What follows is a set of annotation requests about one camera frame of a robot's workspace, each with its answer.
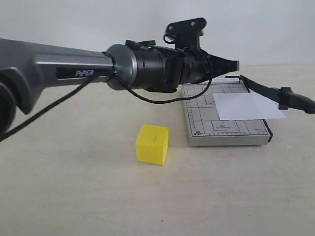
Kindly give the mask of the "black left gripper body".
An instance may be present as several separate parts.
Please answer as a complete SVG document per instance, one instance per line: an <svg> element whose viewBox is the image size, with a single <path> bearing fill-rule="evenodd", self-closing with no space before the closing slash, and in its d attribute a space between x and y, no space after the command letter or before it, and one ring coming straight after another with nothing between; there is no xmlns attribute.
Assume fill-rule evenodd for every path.
<svg viewBox="0 0 315 236"><path fill-rule="evenodd" d="M210 60L194 45L173 49L157 46L154 40L132 41L131 49L137 61L132 89L174 93L179 85L212 79Z"/></svg>

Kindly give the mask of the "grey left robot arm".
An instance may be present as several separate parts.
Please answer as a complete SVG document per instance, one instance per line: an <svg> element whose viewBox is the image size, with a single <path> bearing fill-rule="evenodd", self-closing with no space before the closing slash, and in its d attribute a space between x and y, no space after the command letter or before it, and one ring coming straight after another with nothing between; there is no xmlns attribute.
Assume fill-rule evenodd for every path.
<svg viewBox="0 0 315 236"><path fill-rule="evenodd" d="M143 89L174 93L179 85L210 82L239 69L239 62L207 53L198 46L157 46L155 41L110 46L104 52L1 39L0 138L7 139L68 99L48 105L15 128L16 111L29 114L45 88L106 83L114 90Z"/></svg>

